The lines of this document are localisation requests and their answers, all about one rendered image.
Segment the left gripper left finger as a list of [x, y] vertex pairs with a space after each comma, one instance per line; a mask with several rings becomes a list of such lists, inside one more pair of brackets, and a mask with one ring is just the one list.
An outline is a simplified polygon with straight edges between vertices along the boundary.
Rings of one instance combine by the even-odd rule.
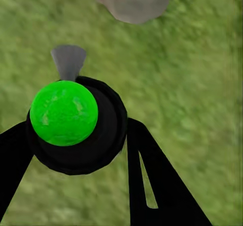
[[0, 134], [0, 221], [34, 156], [26, 125], [23, 121]]

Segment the pesticide atomizer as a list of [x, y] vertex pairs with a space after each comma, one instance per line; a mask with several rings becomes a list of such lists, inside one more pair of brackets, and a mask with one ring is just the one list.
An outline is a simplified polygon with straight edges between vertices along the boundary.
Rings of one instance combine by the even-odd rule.
[[49, 169], [87, 175], [118, 156], [127, 139], [128, 114], [105, 82], [79, 76], [87, 57], [74, 45], [52, 47], [60, 80], [42, 88], [27, 114], [29, 149]]

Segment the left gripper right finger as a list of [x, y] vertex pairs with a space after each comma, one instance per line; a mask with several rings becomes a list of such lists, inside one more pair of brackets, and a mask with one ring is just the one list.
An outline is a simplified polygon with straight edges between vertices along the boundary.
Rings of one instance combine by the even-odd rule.
[[[146, 126], [128, 118], [131, 226], [212, 226]], [[139, 153], [158, 208], [147, 206]]]

